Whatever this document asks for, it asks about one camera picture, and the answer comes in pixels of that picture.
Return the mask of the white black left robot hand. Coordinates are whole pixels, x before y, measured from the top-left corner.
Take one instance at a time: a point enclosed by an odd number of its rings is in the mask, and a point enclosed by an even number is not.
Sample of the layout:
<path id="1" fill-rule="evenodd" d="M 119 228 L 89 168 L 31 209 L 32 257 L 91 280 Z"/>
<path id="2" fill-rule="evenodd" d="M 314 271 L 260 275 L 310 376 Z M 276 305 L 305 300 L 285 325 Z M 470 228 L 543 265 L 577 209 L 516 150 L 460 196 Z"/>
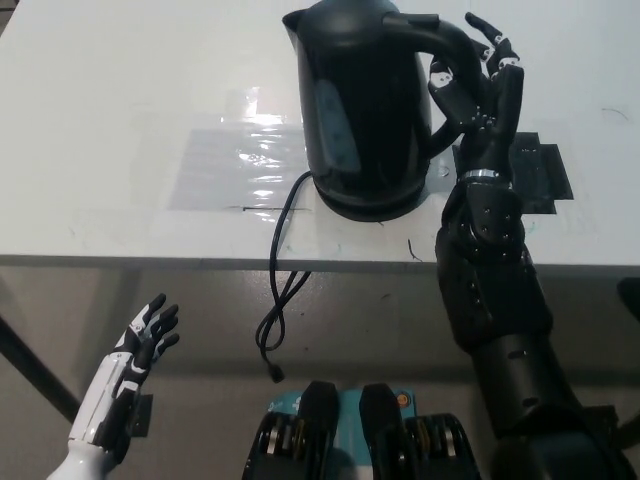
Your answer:
<path id="1" fill-rule="evenodd" d="M 174 331 L 179 307 L 165 302 L 161 293 L 144 305 L 103 358 L 71 427 L 71 440 L 112 451 L 127 435 L 153 365 L 180 339 Z"/>

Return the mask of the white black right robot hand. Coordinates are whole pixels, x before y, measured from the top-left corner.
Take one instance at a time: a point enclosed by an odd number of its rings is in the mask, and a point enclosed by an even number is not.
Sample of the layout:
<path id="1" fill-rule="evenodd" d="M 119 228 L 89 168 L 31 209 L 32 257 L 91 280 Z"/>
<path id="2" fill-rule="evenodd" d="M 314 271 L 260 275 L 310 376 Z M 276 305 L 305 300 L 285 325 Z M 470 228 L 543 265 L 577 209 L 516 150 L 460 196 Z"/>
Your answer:
<path id="1" fill-rule="evenodd" d="M 473 46 L 481 64 L 479 94 L 474 97 L 447 63 L 434 58 L 428 87 L 453 133 L 461 138 L 458 177 L 511 178 L 509 150 L 520 119 L 524 68 L 510 39 L 485 19 L 468 12 L 465 21 L 481 32 L 487 45 Z"/>

